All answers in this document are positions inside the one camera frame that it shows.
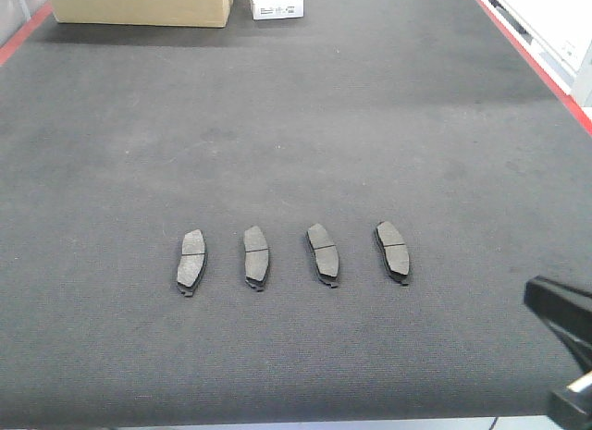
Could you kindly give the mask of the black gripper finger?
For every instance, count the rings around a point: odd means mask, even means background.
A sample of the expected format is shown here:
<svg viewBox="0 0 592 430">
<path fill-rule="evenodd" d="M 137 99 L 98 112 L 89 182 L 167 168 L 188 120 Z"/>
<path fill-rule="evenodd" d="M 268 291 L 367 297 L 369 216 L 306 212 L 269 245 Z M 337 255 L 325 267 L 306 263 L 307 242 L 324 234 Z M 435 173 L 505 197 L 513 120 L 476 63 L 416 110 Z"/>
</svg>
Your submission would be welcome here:
<svg viewBox="0 0 592 430">
<path fill-rule="evenodd" d="M 547 416 L 562 429 L 591 428 L 591 373 L 549 395 Z"/>
<path fill-rule="evenodd" d="M 591 287 L 545 276 L 528 280 L 524 304 L 573 355 L 586 374 L 591 371 Z"/>
</svg>

